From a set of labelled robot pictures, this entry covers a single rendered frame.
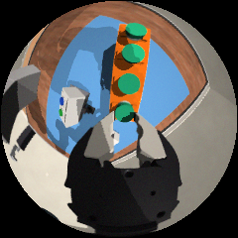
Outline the blue flat mat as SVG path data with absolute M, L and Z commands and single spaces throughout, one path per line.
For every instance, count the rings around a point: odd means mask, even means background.
M 101 119 L 109 114 L 115 47 L 119 20 L 98 16 L 87 24 L 64 51 L 54 73 L 47 103 L 48 138 L 67 153 Z M 128 24 L 126 24 L 128 25 Z M 138 113 L 154 127 L 170 115 L 189 95 L 188 88 L 170 57 L 150 39 L 144 90 Z M 90 93 L 88 105 L 93 114 L 82 115 L 78 124 L 65 128 L 60 119 L 60 97 L 63 87 L 74 85 Z M 114 154 L 138 140 L 135 122 L 113 122 L 120 134 Z

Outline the orange test tube rack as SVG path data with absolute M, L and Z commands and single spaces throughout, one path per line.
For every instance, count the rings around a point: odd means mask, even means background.
M 112 72 L 109 113 L 113 110 L 115 111 L 118 103 L 123 100 L 130 102 L 134 107 L 134 111 L 138 112 L 144 88 L 149 57 L 151 30 L 146 28 L 148 31 L 144 38 L 142 38 L 140 41 L 132 41 L 129 40 L 126 36 L 125 33 L 126 26 L 127 26 L 126 24 L 120 24 L 118 31 L 114 63 L 113 63 L 113 72 Z M 145 57 L 142 61 L 132 64 L 126 62 L 123 59 L 122 50 L 126 45 L 129 44 L 136 44 L 143 48 L 143 50 L 145 51 Z M 122 91 L 120 91 L 118 87 L 118 80 L 125 73 L 133 73 L 137 75 L 138 78 L 140 79 L 141 86 L 139 90 L 134 94 L 125 94 Z

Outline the green round cap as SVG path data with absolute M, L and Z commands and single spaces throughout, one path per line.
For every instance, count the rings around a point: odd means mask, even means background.
M 133 39 L 142 39 L 147 34 L 147 29 L 141 24 L 130 23 L 125 28 L 125 33 L 127 36 Z
M 130 103 L 122 102 L 115 109 L 115 117 L 120 122 L 129 122 L 134 118 L 134 108 Z
M 145 51 L 136 44 L 126 45 L 122 50 L 122 57 L 128 63 L 138 63 L 145 57 Z
M 133 73 L 125 73 L 118 80 L 118 87 L 125 94 L 136 93 L 140 85 L 140 79 Z

